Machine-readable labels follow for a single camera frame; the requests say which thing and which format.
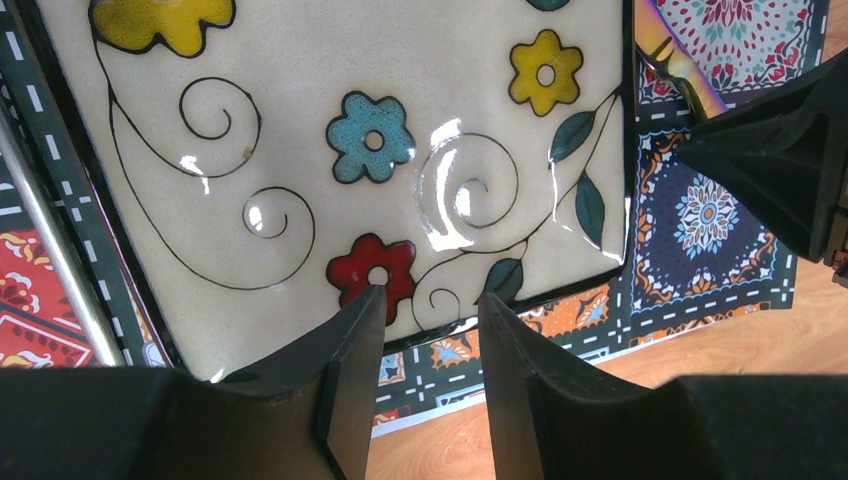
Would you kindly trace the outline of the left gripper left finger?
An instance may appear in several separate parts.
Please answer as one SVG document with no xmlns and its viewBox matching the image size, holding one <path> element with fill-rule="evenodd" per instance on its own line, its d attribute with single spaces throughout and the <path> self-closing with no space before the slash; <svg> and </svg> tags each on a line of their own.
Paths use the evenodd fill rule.
<svg viewBox="0 0 848 480">
<path fill-rule="evenodd" d="M 172 368 L 1 372 L 5 479 L 361 479 L 387 297 L 212 383 Z"/>
</svg>

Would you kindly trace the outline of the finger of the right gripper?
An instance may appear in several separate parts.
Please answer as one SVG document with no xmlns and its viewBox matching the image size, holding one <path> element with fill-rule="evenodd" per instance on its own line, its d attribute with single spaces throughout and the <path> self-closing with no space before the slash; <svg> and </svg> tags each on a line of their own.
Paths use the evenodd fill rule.
<svg viewBox="0 0 848 480">
<path fill-rule="evenodd" d="M 676 155 L 796 255 L 834 261 L 847 244 L 847 53 L 696 125 Z"/>
</svg>

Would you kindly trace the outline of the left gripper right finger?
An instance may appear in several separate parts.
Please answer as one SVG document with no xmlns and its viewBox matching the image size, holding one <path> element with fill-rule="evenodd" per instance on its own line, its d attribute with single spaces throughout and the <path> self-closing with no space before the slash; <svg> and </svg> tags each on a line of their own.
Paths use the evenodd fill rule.
<svg viewBox="0 0 848 480">
<path fill-rule="evenodd" d="M 500 479 L 843 479 L 843 375 L 692 375 L 645 388 L 479 300 Z"/>
</svg>

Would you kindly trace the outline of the square floral plate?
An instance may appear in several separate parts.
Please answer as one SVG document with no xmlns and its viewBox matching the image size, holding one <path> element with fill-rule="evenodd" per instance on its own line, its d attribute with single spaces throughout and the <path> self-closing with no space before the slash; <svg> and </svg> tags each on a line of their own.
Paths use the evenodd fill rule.
<svg viewBox="0 0 848 480">
<path fill-rule="evenodd" d="M 626 259 L 628 1 L 20 1 L 177 358 L 223 376 L 384 287 L 385 340 Z"/>
</svg>

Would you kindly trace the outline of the silver fork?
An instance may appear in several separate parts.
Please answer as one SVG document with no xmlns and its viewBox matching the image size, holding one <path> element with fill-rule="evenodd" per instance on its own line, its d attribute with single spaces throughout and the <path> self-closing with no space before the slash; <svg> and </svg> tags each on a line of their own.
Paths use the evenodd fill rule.
<svg viewBox="0 0 848 480">
<path fill-rule="evenodd" d="M 86 334 L 97 360 L 104 366 L 128 364 L 117 340 L 112 335 L 110 319 L 103 313 L 96 292 L 81 270 L 76 250 L 70 245 L 60 219 L 52 210 L 52 202 L 43 193 L 38 176 L 31 166 L 18 130 L 6 108 L 1 109 L 1 155 L 36 230 L 54 271 Z"/>
</svg>

